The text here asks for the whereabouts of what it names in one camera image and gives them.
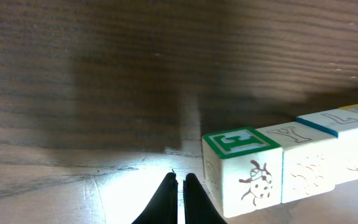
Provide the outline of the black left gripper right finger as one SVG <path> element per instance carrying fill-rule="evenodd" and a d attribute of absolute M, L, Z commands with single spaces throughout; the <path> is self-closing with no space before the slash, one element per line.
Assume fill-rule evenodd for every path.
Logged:
<path fill-rule="evenodd" d="M 183 181 L 183 199 L 186 224 L 227 224 L 194 173 Z"/>

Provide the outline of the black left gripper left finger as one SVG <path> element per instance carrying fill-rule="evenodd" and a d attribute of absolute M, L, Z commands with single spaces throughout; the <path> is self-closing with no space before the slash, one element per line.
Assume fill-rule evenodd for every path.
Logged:
<path fill-rule="evenodd" d="M 176 173 L 169 172 L 132 224 L 177 224 L 177 216 L 178 182 Z"/>

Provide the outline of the wooden block ladybug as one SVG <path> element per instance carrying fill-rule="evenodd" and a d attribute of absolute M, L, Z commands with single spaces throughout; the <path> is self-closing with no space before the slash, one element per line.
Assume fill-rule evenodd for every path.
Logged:
<path fill-rule="evenodd" d="M 281 203 L 283 149 L 253 128 L 202 137 L 204 177 L 227 218 Z"/>

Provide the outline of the wooden block bee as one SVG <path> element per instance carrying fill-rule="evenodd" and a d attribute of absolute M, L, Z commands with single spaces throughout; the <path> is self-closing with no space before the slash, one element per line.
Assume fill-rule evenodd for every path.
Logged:
<path fill-rule="evenodd" d="M 283 149 L 282 203 L 334 190 L 336 137 L 298 122 L 259 128 Z"/>

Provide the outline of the teal block umbrella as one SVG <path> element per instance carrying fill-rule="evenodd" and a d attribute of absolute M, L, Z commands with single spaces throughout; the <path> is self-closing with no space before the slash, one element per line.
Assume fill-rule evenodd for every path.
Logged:
<path fill-rule="evenodd" d="M 296 117 L 296 122 L 336 137 L 331 165 L 338 184 L 358 179 L 358 113 L 334 109 Z"/>

